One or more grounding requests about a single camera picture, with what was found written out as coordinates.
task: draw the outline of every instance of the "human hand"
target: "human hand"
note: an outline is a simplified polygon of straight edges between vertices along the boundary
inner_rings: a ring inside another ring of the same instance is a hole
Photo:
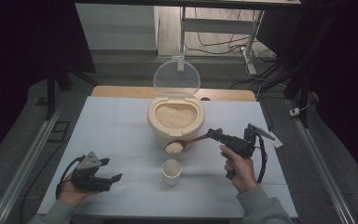
[[[67,203],[73,207],[78,207],[87,197],[97,193],[99,191],[86,191],[77,189],[71,181],[72,173],[69,174],[62,182],[62,189],[59,195],[59,199],[64,203]]]
[[[242,194],[257,187],[253,161],[250,158],[241,157],[229,147],[220,146],[220,149],[230,158],[226,160],[225,169],[227,171],[235,170],[236,174],[231,181],[238,193]]]

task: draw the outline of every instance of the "small white cup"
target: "small white cup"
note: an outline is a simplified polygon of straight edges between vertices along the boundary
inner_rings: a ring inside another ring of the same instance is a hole
[[[176,160],[165,161],[162,164],[162,173],[164,183],[170,186],[176,185],[182,175],[182,165]]]

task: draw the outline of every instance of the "floor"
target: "floor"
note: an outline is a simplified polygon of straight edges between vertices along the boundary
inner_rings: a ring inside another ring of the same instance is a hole
[[[208,15],[206,10],[202,11],[202,14]],[[189,40],[189,45],[197,43],[198,37],[195,37],[191,40],[190,38],[186,39],[186,41]],[[227,45],[216,50],[225,49],[227,49]],[[158,54],[160,55],[150,54],[149,52],[133,54],[131,52],[117,53],[116,51],[94,50],[92,56],[97,74],[90,76],[104,85],[152,86],[156,69],[169,59],[169,55],[174,55],[174,53],[169,53],[168,50],[165,53],[160,51]],[[213,57],[208,57],[208,54],[189,55],[187,60],[199,70],[202,88],[254,91],[257,101],[263,108],[268,127],[283,142],[283,146],[277,149],[277,154],[299,215],[297,222],[303,224],[358,223],[358,165],[348,150],[320,120],[315,111],[317,98],[311,98],[310,105],[307,108],[309,111],[309,131],[350,208],[354,222],[344,222],[337,214],[334,200],[328,194],[325,183],[320,178],[317,167],[296,126],[297,119],[288,115],[289,109],[296,106],[297,101],[283,97],[282,91],[285,83],[268,91],[258,92],[258,85],[262,82],[246,75],[243,59],[237,55],[238,53],[230,56],[214,55]],[[260,74],[269,67],[270,63],[260,62],[256,65],[257,72]],[[273,76],[279,76],[281,73],[282,71],[278,69]],[[44,144],[18,200],[11,209],[8,209],[6,223],[25,223],[36,213],[50,179],[60,162],[60,157],[65,149],[65,140],[71,136],[82,106],[92,92],[93,87],[84,80],[73,75],[70,78],[74,84],[70,91],[57,90],[59,100],[64,95],[67,97],[67,103],[57,119],[59,125],[53,128],[48,135],[48,141]],[[33,85],[29,90],[27,105],[23,108],[18,120],[0,146],[0,200],[45,121],[47,114],[46,94],[46,81]],[[64,132],[60,128],[61,126],[65,127]],[[74,221],[75,223],[103,223],[100,218],[76,217]],[[115,220],[115,223],[126,224],[140,222],[154,223],[153,220],[123,220],[122,218]],[[230,222],[239,223],[238,220],[230,220]],[[183,222],[171,220],[170,223]],[[194,224],[200,223],[200,221],[187,220],[186,223]]]

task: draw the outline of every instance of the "toilet lid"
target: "toilet lid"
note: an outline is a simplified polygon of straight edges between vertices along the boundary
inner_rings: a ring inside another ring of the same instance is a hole
[[[188,62],[170,60],[158,68],[153,85],[162,95],[194,95],[200,88],[200,74]]]

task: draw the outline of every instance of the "gray sleeve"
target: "gray sleeve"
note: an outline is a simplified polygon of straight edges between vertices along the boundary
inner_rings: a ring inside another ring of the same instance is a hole
[[[237,199],[244,210],[242,223],[293,223],[282,208],[281,202],[277,198],[269,198],[260,186],[237,195]]]
[[[28,224],[63,224],[69,223],[75,208],[71,205],[57,200],[44,216],[35,215]]]

